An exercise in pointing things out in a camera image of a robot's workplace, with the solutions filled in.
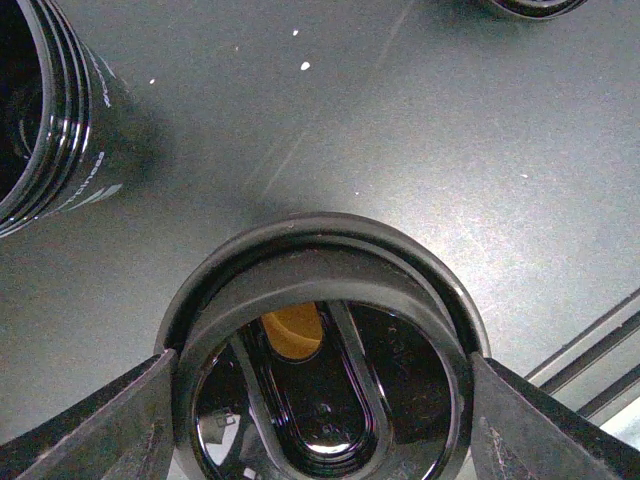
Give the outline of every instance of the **glossy black plastic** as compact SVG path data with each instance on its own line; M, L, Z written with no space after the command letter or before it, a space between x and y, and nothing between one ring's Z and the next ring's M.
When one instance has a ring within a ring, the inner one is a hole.
M550 20L575 10L587 0L482 0L493 11L526 20Z
M455 476L470 435L465 351L486 337L463 313L470 299L454 300L464 289L442 283L446 268L421 247L402 255L414 246L389 227L328 214L258 229L212 256L208 280L185 284L199 297L195 315L170 309L158 339L182 351L174 422L190 478ZM245 260L228 263L231 252ZM256 319L310 301L323 314L322 346L283 360ZM184 343L171 343L181 331Z
M2 9L0 237L117 193L150 139L124 84L53 1Z

